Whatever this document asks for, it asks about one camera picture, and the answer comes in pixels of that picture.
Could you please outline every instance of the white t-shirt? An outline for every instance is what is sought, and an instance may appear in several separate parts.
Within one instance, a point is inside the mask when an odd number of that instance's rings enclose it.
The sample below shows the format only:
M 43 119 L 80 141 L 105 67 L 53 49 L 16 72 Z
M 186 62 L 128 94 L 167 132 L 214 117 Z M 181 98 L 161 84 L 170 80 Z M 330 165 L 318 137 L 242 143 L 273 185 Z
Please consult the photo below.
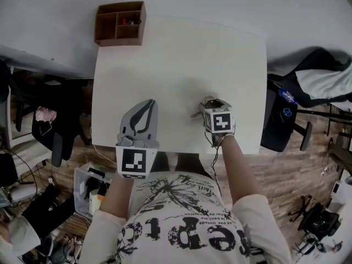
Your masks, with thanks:
M 136 180 L 129 219 L 96 211 L 80 264 L 291 263 L 266 197 L 228 210 L 216 183 L 186 172 Z
M 17 257 L 40 245 L 40 239 L 31 224 L 23 216 L 9 223 L 10 244 L 0 236 L 0 263 L 21 263 Z

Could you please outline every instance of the white cloth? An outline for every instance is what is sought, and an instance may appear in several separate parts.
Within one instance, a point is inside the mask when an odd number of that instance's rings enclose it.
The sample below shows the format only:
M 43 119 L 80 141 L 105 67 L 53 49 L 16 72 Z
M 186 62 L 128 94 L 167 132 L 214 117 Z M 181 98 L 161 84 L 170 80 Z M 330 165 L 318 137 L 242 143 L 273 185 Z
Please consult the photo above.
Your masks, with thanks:
M 40 245 L 40 239 L 31 224 L 23 216 L 9 223 L 10 244 L 0 236 L 0 263 L 12 264 L 16 257 L 25 254 Z
M 216 183 L 185 172 L 151 173 L 136 180 L 129 219 L 97 210 L 80 264 L 291 263 L 266 197 L 246 196 L 224 207 Z
M 352 62 L 344 71 L 308 69 L 296 71 L 303 92 L 314 98 L 334 98 L 352 92 Z

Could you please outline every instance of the graphic print t-shirt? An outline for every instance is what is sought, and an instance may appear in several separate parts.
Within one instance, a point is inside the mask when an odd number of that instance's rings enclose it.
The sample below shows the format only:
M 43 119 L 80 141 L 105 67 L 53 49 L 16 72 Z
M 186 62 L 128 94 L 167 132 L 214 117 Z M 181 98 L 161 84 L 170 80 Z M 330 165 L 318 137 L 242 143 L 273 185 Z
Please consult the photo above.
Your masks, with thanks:
M 148 180 L 135 181 L 127 222 L 96 211 L 80 263 L 290 263 L 266 198 L 254 195 L 247 201 L 254 211 L 265 210 L 250 213 L 240 202 L 232 211 L 247 212 L 249 223 L 264 220 L 261 226 L 270 232 L 262 231 L 268 236 L 258 238 L 259 224 L 251 228 L 224 207 L 213 180 L 185 172 L 152 173 Z M 266 257 L 255 261 L 253 245 Z

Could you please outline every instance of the person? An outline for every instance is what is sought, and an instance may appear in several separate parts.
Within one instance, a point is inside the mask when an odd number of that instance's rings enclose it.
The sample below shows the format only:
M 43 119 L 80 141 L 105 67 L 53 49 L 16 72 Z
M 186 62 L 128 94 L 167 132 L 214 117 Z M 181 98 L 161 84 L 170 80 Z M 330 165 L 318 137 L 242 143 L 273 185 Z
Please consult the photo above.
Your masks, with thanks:
M 268 200 L 232 134 L 221 143 L 233 207 L 195 154 L 174 172 L 159 152 L 147 179 L 115 174 L 82 247 L 81 264 L 291 263 Z
M 65 222 L 74 212 L 73 196 L 54 207 L 60 190 L 52 177 L 42 195 L 31 202 L 21 216 L 0 222 L 0 263 L 21 263 L 18 257 L 40 245 L 41 239 Z

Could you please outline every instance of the tool on table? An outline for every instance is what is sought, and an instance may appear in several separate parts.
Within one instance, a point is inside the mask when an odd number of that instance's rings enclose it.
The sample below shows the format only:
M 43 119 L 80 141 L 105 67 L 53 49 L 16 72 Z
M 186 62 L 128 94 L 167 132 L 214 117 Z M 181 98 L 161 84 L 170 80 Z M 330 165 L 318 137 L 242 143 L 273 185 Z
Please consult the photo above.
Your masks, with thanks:
M 206 131 L 212 134 L 213 146 L 218 146 L 224 133 L 235 132 L 232 106 L 228 102 L 207 96 L 199 104 L 199 110 L 191 116 L 191 119 L 203 117 Z
M 157 117 L 158 104 L 153 99 L 140 102 L 123 116 L 116 144 L 117 172 L 122 177 L 145 179 L 149 175 L 159 148 Z

